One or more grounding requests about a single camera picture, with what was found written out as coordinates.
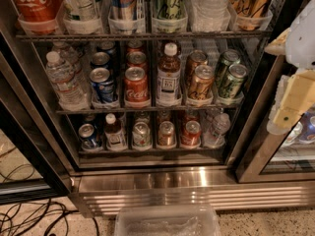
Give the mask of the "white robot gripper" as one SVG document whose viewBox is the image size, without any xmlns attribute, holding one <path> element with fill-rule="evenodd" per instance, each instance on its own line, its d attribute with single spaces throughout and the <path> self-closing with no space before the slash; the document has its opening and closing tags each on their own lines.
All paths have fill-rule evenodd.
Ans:
<svg viewBox="0 0 315 236">
<path fill-rule="evenodd" d="M 299 69 L 315 68 L 315 0 L 305 8 L 276 39 L 268 43 L 265 52 L 285 55 L 286 61 Z M 281 129 L 291 129 L 315 104 L 315 71 L 298 70 L 279 81 L 273 123 Z"/>
</svg>

